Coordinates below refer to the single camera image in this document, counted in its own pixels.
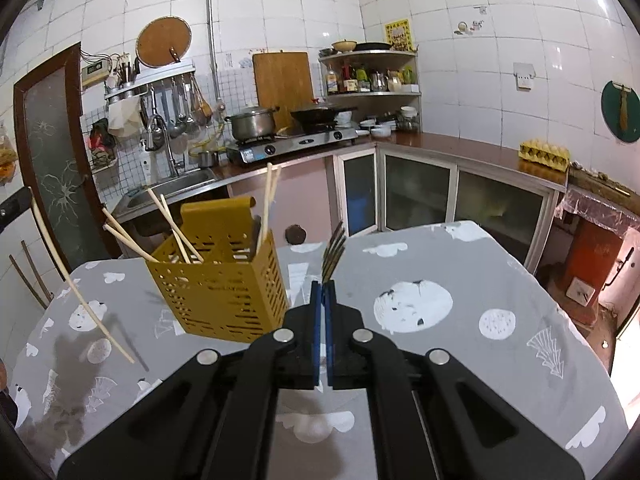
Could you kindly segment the kitchen counter cabinets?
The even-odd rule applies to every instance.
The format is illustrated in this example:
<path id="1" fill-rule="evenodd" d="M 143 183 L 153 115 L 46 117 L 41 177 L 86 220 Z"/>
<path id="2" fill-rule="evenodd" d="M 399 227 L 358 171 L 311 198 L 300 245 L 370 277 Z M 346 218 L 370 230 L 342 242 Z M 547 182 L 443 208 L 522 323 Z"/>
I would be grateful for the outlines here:
<path id="1" fill-rule="evenodd" d="M 270 162 L 282 168 L 269 214 L 280 246 L 323 242 L 340 221 L 358 236 L 472 220 L 529 272 L 537 269 L 568 181 L 510 148 L 427 133 L 358 136 Z M 267 164 L 235 165 L 225 152 L 210 168 L 217 181 L 166 197 L 172 214 L 210 198 L 248 195 L 261 203 Z M 153 202 L 116 219 L 148 252 L 168 234 Z"/>

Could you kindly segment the yellow perforated utensil holder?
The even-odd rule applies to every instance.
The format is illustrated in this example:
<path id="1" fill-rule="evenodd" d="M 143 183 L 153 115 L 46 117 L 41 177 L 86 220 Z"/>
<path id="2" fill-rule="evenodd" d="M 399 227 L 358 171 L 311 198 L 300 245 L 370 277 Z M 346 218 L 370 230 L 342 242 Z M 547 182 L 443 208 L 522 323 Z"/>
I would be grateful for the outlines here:
<path id="1" fill-rule="evenodd" d="M 252 342 L 282 326 L 288 310 L 273 235 L 252 253 L 250 196 L 181 206 L 180 230 L 204 258 L 185 263 L 169 237 L 146 266 L 166 304 L 188 334 Z"/>

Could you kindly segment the dark wooden door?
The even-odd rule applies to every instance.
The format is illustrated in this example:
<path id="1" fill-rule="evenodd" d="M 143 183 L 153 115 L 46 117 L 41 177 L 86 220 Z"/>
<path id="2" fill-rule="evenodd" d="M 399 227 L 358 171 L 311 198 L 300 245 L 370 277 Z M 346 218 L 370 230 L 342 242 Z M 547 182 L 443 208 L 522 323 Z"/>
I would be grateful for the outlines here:
<path id="1" fill-rule="evenodd" d="M 80 118 L 80 45 L 52 56 L 14 84 L 14 130 L 24 185 L 32 190 L 48 253 L 67 271 L 122 252 L 105 216 Z"/>

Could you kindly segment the steel sink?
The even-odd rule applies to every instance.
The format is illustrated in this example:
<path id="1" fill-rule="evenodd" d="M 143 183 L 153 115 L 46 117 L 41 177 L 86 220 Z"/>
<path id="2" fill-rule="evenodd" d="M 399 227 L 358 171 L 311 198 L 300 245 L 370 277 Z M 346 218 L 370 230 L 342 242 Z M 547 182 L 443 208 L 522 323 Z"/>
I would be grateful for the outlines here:
<path id="1" fill-rule="evenodd" d="M 129 214 L 130 211 L 148 206 L 152 203 L 151 197 L 148 194 L 148 188 L 150 188 L 156 196 L 164 194 L 165 197 L 168 197 L 169 195 L 175 195 L 184 190 L 195 188 L 197 185 L 209 181 L 217 181 L 218 179 L 219 177 L 213 169 L 205 168 L 191 170 L 181 176 L 168 178 L 155 184 L 146 184 L 122 196 L 122 199 L 115 206 L 113 214 L 116 218 L 119 218 L 124 214 Z"/>

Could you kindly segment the white soap bottle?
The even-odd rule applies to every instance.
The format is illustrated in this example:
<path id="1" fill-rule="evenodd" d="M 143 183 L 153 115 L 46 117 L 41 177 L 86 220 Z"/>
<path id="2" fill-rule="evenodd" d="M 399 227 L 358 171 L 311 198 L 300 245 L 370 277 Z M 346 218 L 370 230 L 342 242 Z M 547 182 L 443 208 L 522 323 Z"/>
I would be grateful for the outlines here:
<path id="1" fill-rule="evenodd" d="M 152 152 L 142 151 L 140 154 L 140 164 L 144 175 L 144 184 L 151 186 L 156 179 L 155 156 Z"/>

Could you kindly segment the gas stove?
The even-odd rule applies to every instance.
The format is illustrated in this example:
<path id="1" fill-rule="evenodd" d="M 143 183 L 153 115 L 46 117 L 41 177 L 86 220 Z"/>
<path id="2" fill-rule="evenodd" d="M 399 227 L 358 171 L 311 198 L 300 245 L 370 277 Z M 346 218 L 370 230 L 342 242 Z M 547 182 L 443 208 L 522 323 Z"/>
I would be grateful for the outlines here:
<path id="1" fill-rule="evenodd" d="M 337 128 L 299 136 L 273 136 L 250 142 L 236 142 L 227 148 L 230 162 L 235 165 L 253 165 L 270 162 L 278 157 L 300 151 L 324 148 L 327 145 L 352 142 L 358 138 L 354 128 Z"/>

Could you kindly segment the hanging utensil rack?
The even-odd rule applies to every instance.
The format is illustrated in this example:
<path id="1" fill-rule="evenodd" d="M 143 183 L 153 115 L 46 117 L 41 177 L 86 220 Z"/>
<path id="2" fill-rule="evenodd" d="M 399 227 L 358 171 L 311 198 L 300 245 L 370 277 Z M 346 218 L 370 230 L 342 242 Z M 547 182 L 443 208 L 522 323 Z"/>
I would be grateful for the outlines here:
<path id="1" fill-rule="evenodd" d="M 213 120 L 191 61 L 150 68 L 105 88 L 107 131 L 119 139 L 141 138 L 153 151 L 162 147 L 160 134 L 173 141 L 197 136 Z"/>

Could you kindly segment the black wok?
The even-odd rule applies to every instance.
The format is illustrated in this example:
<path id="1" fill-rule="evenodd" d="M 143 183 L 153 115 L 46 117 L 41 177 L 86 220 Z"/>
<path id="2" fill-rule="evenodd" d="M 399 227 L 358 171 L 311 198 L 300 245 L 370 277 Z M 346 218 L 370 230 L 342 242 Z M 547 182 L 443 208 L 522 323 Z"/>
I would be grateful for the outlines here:
<path id="1" fill-rule="evenodd" d="M 304 133 L 311 134 L 334 129 L 337 125 L 338 114 L 352 112 L 356 109 L 356 106 L 317 103 L 298 110 L 291 110 L 290 115 Z"/>

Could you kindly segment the steel cooking pot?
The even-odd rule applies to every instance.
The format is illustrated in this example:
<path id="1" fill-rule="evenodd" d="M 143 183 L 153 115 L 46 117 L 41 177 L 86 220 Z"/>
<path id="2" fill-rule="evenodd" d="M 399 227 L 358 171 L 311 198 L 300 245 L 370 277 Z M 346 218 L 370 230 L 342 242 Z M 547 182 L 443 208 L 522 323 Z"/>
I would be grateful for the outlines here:
<path id="1" fill-rule="evenodd" d="M 238 114 L 228 116 L 226 122 L 231 124 L 233 139 L 244 143 L 274 136 L 277 132 L 274 114 L 279 110 L 278 106 L 251 106 L 243 108 Z"/>

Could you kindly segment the round woven lid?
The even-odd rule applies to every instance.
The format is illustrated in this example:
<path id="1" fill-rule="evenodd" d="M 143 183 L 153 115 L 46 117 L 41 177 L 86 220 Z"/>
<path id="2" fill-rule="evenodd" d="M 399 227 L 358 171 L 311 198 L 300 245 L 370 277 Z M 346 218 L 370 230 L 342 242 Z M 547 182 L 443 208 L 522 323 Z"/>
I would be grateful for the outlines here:
<path id="1" fill-rule="evenodd" d="M 178 16 L 163 16 L 149 22 L 137 38 L 136 55 L 149 68 L 179 63 L 191 47 L 189 24 Z"/>

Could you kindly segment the wooden cutting board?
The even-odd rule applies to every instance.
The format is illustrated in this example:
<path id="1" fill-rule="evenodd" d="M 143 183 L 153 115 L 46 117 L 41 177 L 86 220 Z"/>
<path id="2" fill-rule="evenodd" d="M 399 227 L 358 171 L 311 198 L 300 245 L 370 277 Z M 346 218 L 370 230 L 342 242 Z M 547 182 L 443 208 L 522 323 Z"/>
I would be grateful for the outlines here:
<path id="1" fill-rule="evenodd" d="M 314 99 L 308 54 L 255 53 L 252 61 L 259 105 L 278 109 L 273 114 L 278 130 L 292 127 L 291 113 Z"/>

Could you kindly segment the corner shelf with condiments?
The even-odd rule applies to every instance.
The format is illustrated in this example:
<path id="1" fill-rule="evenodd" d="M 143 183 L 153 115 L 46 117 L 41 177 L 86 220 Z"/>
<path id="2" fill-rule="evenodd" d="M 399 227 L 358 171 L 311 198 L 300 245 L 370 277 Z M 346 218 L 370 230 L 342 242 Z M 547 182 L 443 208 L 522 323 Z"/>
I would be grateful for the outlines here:
<path id="1" fill-rule="evenodd" d="M 418 50 L 386 42 L 342 41 L 318 55 L 322 99 L 354 122 L 376 119 L 401 132 L 422 129 Z"/>

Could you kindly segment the yellow egg tray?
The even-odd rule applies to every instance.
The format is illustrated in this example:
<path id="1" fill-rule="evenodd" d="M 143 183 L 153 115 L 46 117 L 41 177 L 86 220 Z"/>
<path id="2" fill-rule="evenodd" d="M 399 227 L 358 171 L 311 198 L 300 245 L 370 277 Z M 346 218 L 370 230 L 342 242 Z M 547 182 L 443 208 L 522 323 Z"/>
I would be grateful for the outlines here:
<path id="1" fill-rule="evenodd" d="M 518 157 L 556 171 L 564 172 L 570 166 L 570 151 L 567 148 L 540 139 L 522 142 Z"/>

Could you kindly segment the yellow wall poster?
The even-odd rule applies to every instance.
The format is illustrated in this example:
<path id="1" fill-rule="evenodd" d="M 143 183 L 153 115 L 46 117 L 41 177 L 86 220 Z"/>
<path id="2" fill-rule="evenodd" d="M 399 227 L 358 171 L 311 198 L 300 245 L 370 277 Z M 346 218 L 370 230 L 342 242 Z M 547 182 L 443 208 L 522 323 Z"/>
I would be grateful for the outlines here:
<path id="1" fill-rule="evenodd" d="M 413 39 L 408 18 L 393 21 L 384 25 L 385 41 L 395 51 L 413 52 Z"/>

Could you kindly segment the white wall switch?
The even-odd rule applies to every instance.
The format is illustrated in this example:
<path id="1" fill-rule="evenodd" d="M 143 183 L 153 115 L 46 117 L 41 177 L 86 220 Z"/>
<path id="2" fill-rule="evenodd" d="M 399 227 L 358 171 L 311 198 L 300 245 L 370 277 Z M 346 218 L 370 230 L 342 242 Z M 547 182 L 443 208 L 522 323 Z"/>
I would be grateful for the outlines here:
<path id="1" fill-rule="evenodd" d="M 516 82 L 516 88 L 520 91 L 533 90 L 536 79 L 535 66 L 530 63 L 513 63 L 513 76 Z"/>

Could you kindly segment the green round wall board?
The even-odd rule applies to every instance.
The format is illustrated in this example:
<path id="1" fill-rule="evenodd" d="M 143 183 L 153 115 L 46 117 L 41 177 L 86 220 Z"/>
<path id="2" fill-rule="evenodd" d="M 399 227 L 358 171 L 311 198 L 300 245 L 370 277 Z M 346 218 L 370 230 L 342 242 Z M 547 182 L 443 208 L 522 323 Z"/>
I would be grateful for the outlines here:
<path id="1" fill-rule="evenodd" d="M 601 94 L 605 125 L 616 139 L 631 144 L 640 138 L 640 102 L 633 88 L 609 81 Z"/>

